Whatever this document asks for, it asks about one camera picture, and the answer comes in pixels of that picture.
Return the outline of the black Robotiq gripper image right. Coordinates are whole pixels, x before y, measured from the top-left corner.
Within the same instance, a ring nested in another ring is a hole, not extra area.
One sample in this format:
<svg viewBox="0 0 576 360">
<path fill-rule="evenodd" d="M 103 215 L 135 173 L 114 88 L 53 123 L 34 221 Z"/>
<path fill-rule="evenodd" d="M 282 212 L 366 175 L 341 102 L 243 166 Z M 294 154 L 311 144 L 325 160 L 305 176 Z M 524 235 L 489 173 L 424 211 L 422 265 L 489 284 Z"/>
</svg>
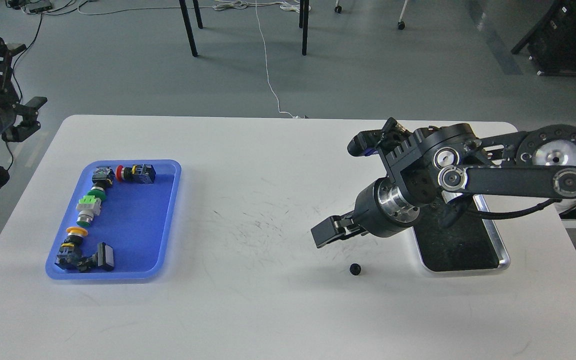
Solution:
<svg viewBox="0 0 576 360">
<path fill-rule="evenodd" d="M 317 249 L 370 233 L 383 239 L 421 221 L 421 210 L 406 200 L 389 177 L 377 178 L 355 198 L 353 214 L 331 215 L 311 228 Z"/>
</svg>

